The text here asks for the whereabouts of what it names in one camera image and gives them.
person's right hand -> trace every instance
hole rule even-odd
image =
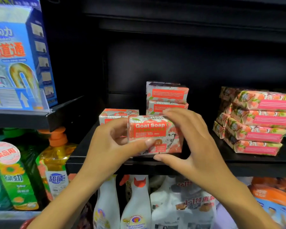
[[[157,154],[155,160],[169,165],[218,199],[232,184],[240,184],[223,160],[201,115],[182,108],[166,109],[163,113],[180,128],[191,155],[183,160],[171,154]]]

black shelf back panel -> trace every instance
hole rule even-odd
[[[144,114],[147,80],[180,82],[190,88],[189,109],[211,126],[222,85],[286,88],[286,44],[115,32],[104,37],[111,108]]]

person's left hand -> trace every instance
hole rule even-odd
[[[102,183],[130,157],[147,150],[153,138],[127,143],[127,118],[118,118],[96,128],[87,157],[79,173],[89,177],[97,174]]]

green pump cap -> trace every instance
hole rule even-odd
[[[6,138],[14,138],[22,136],[26,132],[23,128],[4,128],[3,134]]]

hand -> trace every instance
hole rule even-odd
[[[169,165],[218,199],[228,192],[231,184],[239,184],[223,160],[201,115],[181,108],[166,109],[163,113],[180,128],[191,155],[183,160],[170,154],[157,154],[155,160]]]
[[[78,173],[85,177],[97,174],[102,183],[130,157],[147,150],[153,138],[127,143],[127,118],[118,118],[96,128],[85,162]]]

